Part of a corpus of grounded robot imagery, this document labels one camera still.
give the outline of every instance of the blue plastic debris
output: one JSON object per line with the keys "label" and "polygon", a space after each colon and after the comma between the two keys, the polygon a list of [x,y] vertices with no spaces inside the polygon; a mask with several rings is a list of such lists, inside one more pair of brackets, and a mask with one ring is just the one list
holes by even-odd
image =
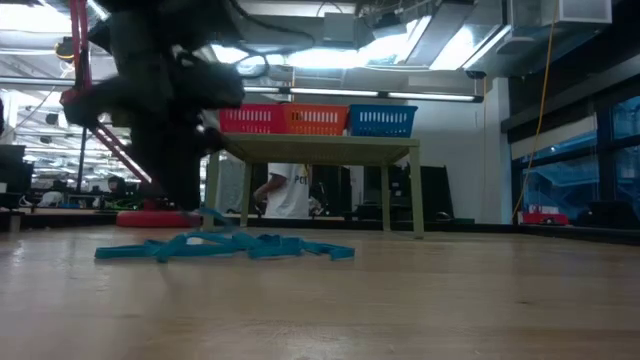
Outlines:
{"label": "blue plastic debris", "polygon": [[[251,259],[300,256],[303,251],[316,255],[329,254],[331,260],[355,256],[355,249],[350,247],[305,242],[297,237],[263,234],[256,238],[242,232],[224,236],[222,235],[223,233],[234,231],[231,223],[222,214],[213,209],[201,209],[200,211],[222,221],[224,229],[214,233],[191,232],[180,234],[168,242],[147,240],[143,245],[100,247],[96,249],[95,257],[96,259],[155,257],[158,262],[166,263],[172,256],[231,256],[239,251],[246,251]],[[187,240],[190,238],[203,239],[216,245],[190,245],[187,244]]]}

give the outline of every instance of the window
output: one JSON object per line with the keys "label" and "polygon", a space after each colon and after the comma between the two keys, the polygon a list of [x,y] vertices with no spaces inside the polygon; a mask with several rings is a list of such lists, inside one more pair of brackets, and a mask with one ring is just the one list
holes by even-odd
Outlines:
{"label": "window", "polygon": [[616,139],[640,134],[640,96],[614,106],[611,115]]}
{"label": "window", "polygon": [[557,207],[577,220],[591,201],[598,200],[599,170],[595,156],[532,168],[524,193],[524,209],[530,205]]}
{"label": "window", "polygon": [[616,152],[616,200],[630,203],[640,215],[640,146]]}
{"label": "window", "polygon": [[[536,151],[534,159],[542,159],[552,155],[558,155],[573,150],[582,149],[585,147],[595,147],[597,142],[596,130],[589,131],[582,135],[578,135],[571,139],[562,141],[558,144],[548,146],[544,149]],[[523,156],[522,162],[529,162],[530,156]]]}

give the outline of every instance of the ceiling light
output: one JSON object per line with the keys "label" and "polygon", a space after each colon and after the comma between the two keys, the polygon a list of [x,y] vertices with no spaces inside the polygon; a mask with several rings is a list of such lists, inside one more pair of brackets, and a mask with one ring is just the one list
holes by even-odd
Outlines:
{"label": "ceiling light", "polygon": [[58,168],[35,168],[33,171],[37,172],[49,172],[49,171],[60,171]]}
{"label": "ceiling light", "polygon": [[245,86],[244,92],[246,93],[258,93],[258,94],[277,94],[280,91],[278,88],[267,86]]}
{"label": "ceiling light", "polygon": [[458,70],[474,53],[473,34],[467,26],[463,26],[447,45],[440,55],[429,66],[430,70]]}
{"label": "ceiling light", "polygon": [[504,28],[502,28],[502,30],[500,30],[500,32],[496,34],[496,36],[491,38],[491,40],[489,40],[488,43],[486,43],[475,55],[473,55],[471,59],[469,59],[469,61],[467,61],[464,65],[462,65],[462,68],[466,70],[471,66],[473,66],[473,64],[475,64],[476,62],[478,62],[478,60],[480,60],[483,56],[485,56],[489,52],[489,50],[491,50],[494,46],[496,46],[496,44],[500,40],[502,40],[502,38],[504,38],[510,31],[511,31],[511,25],[507,25]]}
{"label": "ceiling light", "polygon": [[356,50],[309,49],[291,54],[287,65],[305,69],[352,69],[367,64]]}
{"label": "ceiling light", "polygon": [[466,102],[471,102],[476,99],[475,96],[470,96],[470,95],[400,93],[400,92],[390,92],[388,97],[391,99],[466,101]]}
{"label": "ceiling light", "polygon": [[398,55],[396,55],[396,60],[394,61],[395,64],[404,63],[407,60],[413,49],[415,49],[418,44],[418,40],[420,40],[424,31],[427,30],[427,26],[430,21],[431,16],[425,16],[420,20],[414,20],[407,24],[407,32],[410,35],[402,49],[398,52]]}
{"label": "ceiling light", "polygon": [[365,91],[365,90],[341,90],[341,89],[307,89],[307,88],[291,88],[292,94],[307,94],[307,95],[342,95],[342,96],[364,96],[364,97],[376,97],[377,91]]}
{"label": "ceiling light", "polygon": [[[56,149],[56,148],[45,148],[45,147],[28,147],[25,149],[26,152],[31,153],[56,153],[56,154],[69,154],[69,155],[80,155],[80,149]],[[85,154],[111,154],[109,150],[85,150]]]}

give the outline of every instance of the white t-shirt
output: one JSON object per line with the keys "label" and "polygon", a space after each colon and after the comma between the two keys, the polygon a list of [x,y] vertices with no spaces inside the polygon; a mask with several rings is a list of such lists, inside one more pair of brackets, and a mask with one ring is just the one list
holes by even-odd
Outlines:
{"label": "white t-shirt", "polygon": [[272,174],[287,178],[278,190],[270,192],[267,198],[266,218],[308,219],[309,218],[309,174],[301,164],[269,164]]}
{"label": "white t-shirt", "polygon": [[64,200],[64,195],[59,191],[47,191],[42,195],[38,206],[58,206]]}

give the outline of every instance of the desk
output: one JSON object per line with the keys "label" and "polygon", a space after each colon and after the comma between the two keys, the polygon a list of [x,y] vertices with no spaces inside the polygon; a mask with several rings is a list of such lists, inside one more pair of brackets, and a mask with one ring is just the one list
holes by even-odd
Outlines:
{"label": "desk", "polygon": [[[382,224],[391,230],[389,191],[389,165],[409,155],[414,168],[420,168],[420,141],[407,138],[228,134],[231,145],[227,151],[245,162],[240,225],[247,226],[251,192],[251,168],[259,163],[294,163],[313,165],[362,165],[379,166],[382,172]],[[214,207],[218,187],[219,156],[210,157],[207,169],[208,183],[206,204]],[[422,238],[422,180],[420,171],[411,172],[411,201],[413,205],[413,230],[416,238]],[[213,227],[213,219],[205,217],[205,228]]]}

